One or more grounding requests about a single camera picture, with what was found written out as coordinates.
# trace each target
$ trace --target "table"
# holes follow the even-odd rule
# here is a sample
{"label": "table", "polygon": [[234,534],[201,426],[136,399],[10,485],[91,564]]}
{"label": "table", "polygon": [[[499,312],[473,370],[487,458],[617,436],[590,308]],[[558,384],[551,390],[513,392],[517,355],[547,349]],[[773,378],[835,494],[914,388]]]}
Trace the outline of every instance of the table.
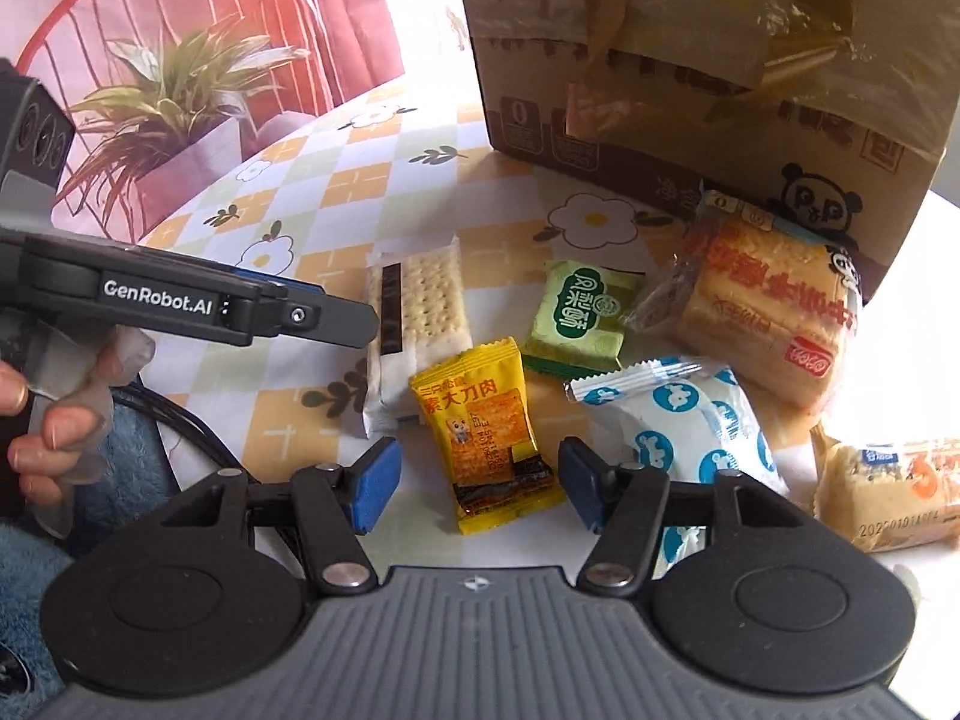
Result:
{"label": "table", "polygon": [[[147,244],[361,299],[366,265],[380,252],[429,250],[456,233],[474,341],[508,335],[522,341],[541,300],[544,260],[645,272],[669,262],[682,225],[636,225],[637,214],[662,217],[637,201],[491,151],[472,66],[463,64],[438,68],[429,79],[391,81],[320,117],[213,184]],[[960,271],[952,240],[958,233],[960,210],[930,194],[863,319],[848,386],[833,410],[841,423],[899,424],[920,437],[960,435],[960,396],[950,385],[960,380],[960,358],[950,354],[955,330],[946,314],[936,313],[948,274]],[[160,337],[144,380],[200,415],[256,477],[276,481],[321,461],[350,464],[370,445],[358,413],[365,357],[298,338],[234,348]],[[529,373],[528,388],[547,459],[571,434],[586,437],[608,459],[626,457],[626,447],[566,402],[556,380]],[[808,495],[815,475],[808,424],[789,410],[755,406],[791,488]],[[182,484],[210,471],[192,447],[168,433],[164,438]],[[379,572],[397,563],[547,563],[574,575],[594,536],[569,504],[462,538],[429,430],[405,428],[400,440],[400,488],[376,531],[363,538]],[[915,643],[894,687],[926,716],[952,718],[960,709],[952,696],[950,646],[960,641],[952,603],[960,557],[937,544],[880,560],[897,566],[923,596]]]}

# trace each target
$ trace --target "screw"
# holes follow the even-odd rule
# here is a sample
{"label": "screw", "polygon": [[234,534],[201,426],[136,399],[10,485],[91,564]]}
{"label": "screw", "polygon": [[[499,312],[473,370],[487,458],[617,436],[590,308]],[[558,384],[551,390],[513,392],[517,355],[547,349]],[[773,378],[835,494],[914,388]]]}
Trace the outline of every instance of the screw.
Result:
{"label": "screw", "polygon": [[359,587],[370,579],[370,570],[358,562],[335,562],[328,565],[320,576],[335,587]]}
{"label": "screw", "polygon": [[615,562],[595,562],[587,569],[587,581],[598,587],[622,587],[634,577],[627,566]]}

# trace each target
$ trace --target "plant pot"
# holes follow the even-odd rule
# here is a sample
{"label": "plant pot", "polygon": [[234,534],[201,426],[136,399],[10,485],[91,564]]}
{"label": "plant pot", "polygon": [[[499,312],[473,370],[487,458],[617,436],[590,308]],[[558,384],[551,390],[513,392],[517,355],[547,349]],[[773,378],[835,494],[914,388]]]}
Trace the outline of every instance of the plant pot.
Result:
{"label": "plant pot", "polygon": [[[240,122],[231,118],[218,124],[197,143],[184,148],[160,167],[138,178],[136,188],[144,215],[140,237],[241,162]],[[137,217],[137,210],[134,209],[134,218]]]}

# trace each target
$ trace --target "cracker package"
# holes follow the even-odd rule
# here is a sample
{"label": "cracker package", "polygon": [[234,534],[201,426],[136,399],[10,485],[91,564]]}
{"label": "cracker package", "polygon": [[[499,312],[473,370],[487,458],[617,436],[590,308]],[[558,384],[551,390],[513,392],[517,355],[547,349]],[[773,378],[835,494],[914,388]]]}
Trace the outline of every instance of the cracker package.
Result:
{"label": "cracker package", "polygon": [[457,498],[460,532],[479,533],[563,501],[536,450],[513,338],[469,349],[410,380]]}
{"label": "cracker package", "polygon": [[[750,474],[787,491],[747,395],[729,367],[695,357],[664,357],[566,385],[568,397],[623,437],[642,466],[678,482],[708,485],[721,469]],[[703,530],[670,526],[656,571],[704,546]]]}
{"label": "cracker package", "polygon": [[380,332],[367,348],[363,422],[371,439],[395,432],[419,407],[410,377],[473,346],[460,276],[460,242],[368,270]]}
{"label": "cracker package", "polygon": [[546,289],[523,365],[574,379],[620,369],[620,315],[637,296],[642,276],[573,260],[547,264]]}
{"label": "cracker package", "polygon": [[839,379],[859,310],[859,277],[845,250],[708,191],[674,268],[625,322],[725,360],[815,414]]}
{"label": "cracker package", "polygon": [[960,536],[960,437],[850,445],[811,431],[814,514],[864,552]]}

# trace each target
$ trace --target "chair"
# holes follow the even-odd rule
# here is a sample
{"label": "chair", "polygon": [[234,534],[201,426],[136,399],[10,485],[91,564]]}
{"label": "chair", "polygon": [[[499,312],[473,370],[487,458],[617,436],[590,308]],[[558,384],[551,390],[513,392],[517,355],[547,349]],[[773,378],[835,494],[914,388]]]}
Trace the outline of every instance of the chair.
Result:
{"label": "chair", "polygon": [[[318,116],[333,108],[330,49],[313,0],[62,0],[27,42],[16,68],[43,82],[66,109],[96,89],[124,82],[107,50],[107,39],[156,46],[179,41],[191,30],[234,14],[248,18],[275,46],[304,47],[310,52],[306,59],[274,72],[273,81],[282,89],[251,101],[257,125],[285,111]],[[72,175],[99,139],[99,135],[75,138],[66,175]],[[119,241],[140,240],[157,220],[148,220],[143,203],[131,196],[120,197],[104,218],[108,190],[109,186],[102,187],[86,202],[79,193],[64,197],[58,205],[65,203],[69,214],[62,213],[62,207],[56,209],[56,223]]]}

